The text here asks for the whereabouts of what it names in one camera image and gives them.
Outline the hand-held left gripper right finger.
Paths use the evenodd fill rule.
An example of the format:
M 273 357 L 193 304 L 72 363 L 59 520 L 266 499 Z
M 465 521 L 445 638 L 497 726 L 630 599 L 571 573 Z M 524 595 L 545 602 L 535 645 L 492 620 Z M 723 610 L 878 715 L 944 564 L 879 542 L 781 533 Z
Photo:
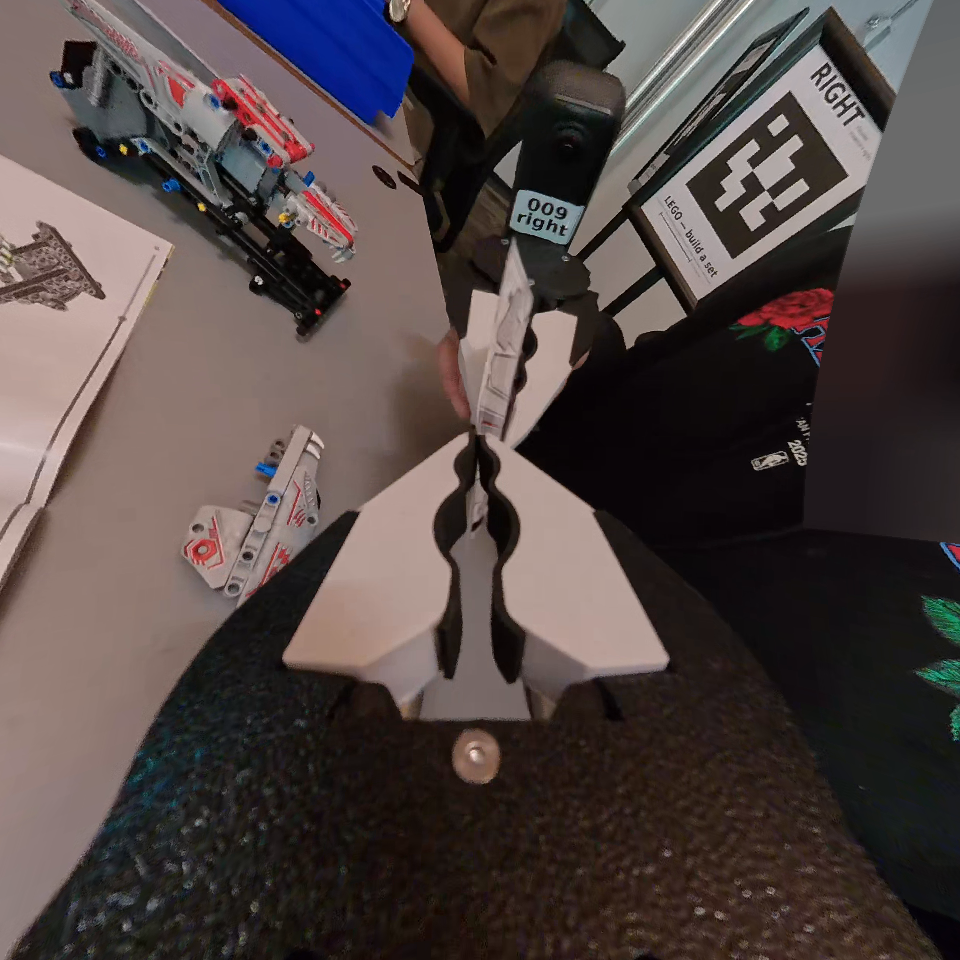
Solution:
M 597 512 L 497 438 L 482 438 L 494 660 L 533 719 L 570 688 L 670 663 Z

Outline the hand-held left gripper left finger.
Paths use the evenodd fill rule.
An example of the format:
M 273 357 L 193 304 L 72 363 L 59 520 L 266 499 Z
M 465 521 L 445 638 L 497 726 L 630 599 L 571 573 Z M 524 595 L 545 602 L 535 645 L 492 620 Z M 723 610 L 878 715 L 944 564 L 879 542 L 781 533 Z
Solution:
M 454 438 L 362 506 L 283 654 L 292 670 L 390 693 L 404 719 L 455 674 L 463 635 L 451 557 L 467 527 L 475 433 Z

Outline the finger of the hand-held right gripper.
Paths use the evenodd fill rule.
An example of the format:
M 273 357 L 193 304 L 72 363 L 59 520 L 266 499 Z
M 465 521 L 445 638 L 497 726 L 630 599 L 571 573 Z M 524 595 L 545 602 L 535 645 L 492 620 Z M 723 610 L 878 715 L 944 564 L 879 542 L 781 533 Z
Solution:
M 478 431 L 501 431 L 501 396 L 491 385 L 500 315 L 497 294 L 472 292 L 458 363 L 470 420 Z
M 503 443 L 517 448 L 532 432 L 566 386 L 571 373 L 571 354 L 578 320 L 563 311 L 534 315 L 531 331 L 536 347 L 524 362 L 525 381 L 517 388 Z

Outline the white sticker sheet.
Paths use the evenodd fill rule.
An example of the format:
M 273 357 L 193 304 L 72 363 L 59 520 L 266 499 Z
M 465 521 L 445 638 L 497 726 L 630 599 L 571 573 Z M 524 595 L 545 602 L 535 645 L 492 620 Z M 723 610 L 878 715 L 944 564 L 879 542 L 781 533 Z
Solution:
M 503 440 L 518 391 L 535 294 L 517 239 L 510 242 L 474 415 L 478 436 Z

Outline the grey toy panel assembly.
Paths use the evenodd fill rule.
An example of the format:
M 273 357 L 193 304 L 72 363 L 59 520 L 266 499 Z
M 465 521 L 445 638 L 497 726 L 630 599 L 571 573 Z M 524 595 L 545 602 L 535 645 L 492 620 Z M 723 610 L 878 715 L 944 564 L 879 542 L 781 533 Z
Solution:
M 295 426 L 276 439 L 255 467 L 263 487 L 238 509 L 203 505 L 192 518 L 180 553 L 206 585 L 243 606 L 287 568 L 318 536 L 321 437 Z

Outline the person's right hand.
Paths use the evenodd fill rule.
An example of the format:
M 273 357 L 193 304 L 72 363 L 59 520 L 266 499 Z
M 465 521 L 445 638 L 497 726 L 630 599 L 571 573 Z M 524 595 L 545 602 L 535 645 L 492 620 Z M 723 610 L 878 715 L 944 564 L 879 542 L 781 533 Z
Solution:
M 437 345 L 440 384 L 458 418 L 466 422 L 472 417 L 472 409 L 459 360 L 460 337 L 456 329 L 450 327 Z

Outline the black office chair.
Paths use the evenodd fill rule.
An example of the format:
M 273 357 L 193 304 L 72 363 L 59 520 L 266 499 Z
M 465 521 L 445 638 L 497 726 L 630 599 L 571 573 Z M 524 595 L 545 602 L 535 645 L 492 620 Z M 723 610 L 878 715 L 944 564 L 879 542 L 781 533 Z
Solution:
M 512 124 L 523 95 L 546 66 L 570 62 L 594 68 L 618 78 L 625 90 L 622 79 L 608 69 L 626 51 L 626 40 L 601 18 L 596 4 L 566 4 L 557 39 L 525 84 L 508 117 L 490 137 L 484 136 L 472 115 L 450 90 L 414 64 L 409 80 L 414 105 L 408 114 L 408 123 L 411 140 L 421 151 L 419 185 L 438 254 L 452 250 L 498 165 L 512 150 L 522 146 Z

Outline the person in black sweatshirt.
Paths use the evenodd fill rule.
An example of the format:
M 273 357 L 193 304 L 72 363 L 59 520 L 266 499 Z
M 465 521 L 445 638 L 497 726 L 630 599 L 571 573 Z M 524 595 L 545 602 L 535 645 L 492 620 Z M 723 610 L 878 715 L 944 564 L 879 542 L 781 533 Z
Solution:
M 630 347 L 599 315 L 520 451 L 709 602 L 779 689 L 885 882 L 958 958 L 958 546 L 806 529 L 851 228 Z

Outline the black-white marker sign stand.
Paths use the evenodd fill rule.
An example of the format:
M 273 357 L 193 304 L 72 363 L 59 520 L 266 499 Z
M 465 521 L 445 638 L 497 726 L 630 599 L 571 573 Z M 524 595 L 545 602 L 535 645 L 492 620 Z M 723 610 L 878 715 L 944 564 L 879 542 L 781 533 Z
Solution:
M 858 211 L 896 93 L 829 8 L 626 205 L 686 312 Z

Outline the blue plastic bin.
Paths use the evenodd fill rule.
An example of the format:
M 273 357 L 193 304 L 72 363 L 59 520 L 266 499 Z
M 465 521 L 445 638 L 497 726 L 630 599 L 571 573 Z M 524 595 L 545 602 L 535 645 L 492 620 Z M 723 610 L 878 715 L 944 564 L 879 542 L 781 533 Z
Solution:
M 367 124 L 394 118 L 415 53 L 375 1 L 222 1 L 221 5 Z

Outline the grey red toy truck model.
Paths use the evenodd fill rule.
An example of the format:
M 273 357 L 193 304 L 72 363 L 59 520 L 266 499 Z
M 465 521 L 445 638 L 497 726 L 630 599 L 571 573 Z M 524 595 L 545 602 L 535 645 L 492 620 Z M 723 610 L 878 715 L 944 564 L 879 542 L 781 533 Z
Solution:
M 113 167 L 136 158 L 164 192 L 188 198 L 246 256 L 250 292 L 287 309 L 308 341 L 351 282 L 323 271 L 297 230 L 338 263 L 353 258 L 357 234 L 327 186 L 295 168 L 315 145 L 249 78 L 201 78 L 101 3 L 62 6 L 92 36 L 66 41 L 50 73 L 78 149 Z

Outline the open instruction booklet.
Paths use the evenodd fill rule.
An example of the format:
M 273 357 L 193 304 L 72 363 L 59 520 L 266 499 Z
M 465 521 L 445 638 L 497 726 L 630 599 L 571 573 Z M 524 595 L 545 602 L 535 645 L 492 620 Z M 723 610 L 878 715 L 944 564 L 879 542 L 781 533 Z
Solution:
M 1 584 L 173 245 L 1 158 Z

